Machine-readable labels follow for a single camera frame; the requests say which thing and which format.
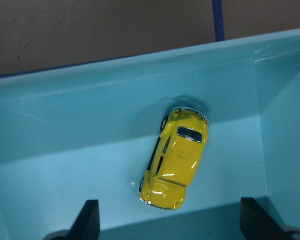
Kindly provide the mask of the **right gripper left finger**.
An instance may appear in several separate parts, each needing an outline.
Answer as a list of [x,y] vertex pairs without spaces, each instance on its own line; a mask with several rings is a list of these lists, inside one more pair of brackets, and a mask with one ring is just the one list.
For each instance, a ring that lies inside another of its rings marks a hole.
[[100,213],[99,202],[87,200],[70,231],[68,232],[69,240],[97,240],[100,235]]

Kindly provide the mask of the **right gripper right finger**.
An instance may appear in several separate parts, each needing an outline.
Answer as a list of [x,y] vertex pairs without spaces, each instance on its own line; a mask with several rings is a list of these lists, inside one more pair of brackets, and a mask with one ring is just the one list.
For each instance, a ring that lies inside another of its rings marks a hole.
[[290,236],[252,197],[240,199],[239,227],[246,240],[290,239]]

